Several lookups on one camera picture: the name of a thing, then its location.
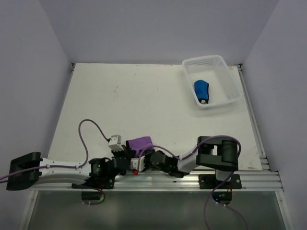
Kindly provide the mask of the purple towel black trim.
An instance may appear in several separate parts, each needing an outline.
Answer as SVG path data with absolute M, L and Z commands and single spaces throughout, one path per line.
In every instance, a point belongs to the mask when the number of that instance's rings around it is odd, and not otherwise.
M 153 143 L 150 136 L 144 136 L 126 141 L 126 146 L 134 152 L 134 157 L 138 158 L 143 150 L 153 149 Z

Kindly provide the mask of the blue towel black trim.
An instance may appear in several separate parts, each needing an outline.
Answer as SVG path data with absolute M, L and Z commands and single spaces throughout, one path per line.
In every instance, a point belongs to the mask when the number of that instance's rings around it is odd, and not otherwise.
M 209 103 L 209 83 L 204 80 L 197 80 L 194 82 L 194 91 L 197 100 L 201 104 Z

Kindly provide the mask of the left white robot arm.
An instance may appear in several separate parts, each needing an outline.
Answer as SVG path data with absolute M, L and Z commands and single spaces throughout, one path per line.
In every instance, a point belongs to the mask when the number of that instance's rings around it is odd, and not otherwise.
M 31 152 L 11 160 L 6 189 L 25 190 L 37 184 L 69 183 L 72 188 L 83 186 L 98 189 L 114 188 L 115 177 L 125 175 L 135 154 L 128 150 L 112 152 L 112 158 L 89 159 L 86 150 L 84 162 L 60 162 Z

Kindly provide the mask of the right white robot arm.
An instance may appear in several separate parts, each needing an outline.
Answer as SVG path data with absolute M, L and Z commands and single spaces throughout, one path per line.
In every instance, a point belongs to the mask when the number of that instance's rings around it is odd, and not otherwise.
M 176 156 L 163 147 L 155 147 L 159 150 L 145 156 L 145 162 L 151 168 L 183 178 L 198 166 L 208 167 L 215 170 L 213 181 L 219 188 L 229 185 L 232 174 L 238 171 L 238 158 L 242 150 L 240 142 L 227 135 L 200 136 L 196 146 L 182 156 Z

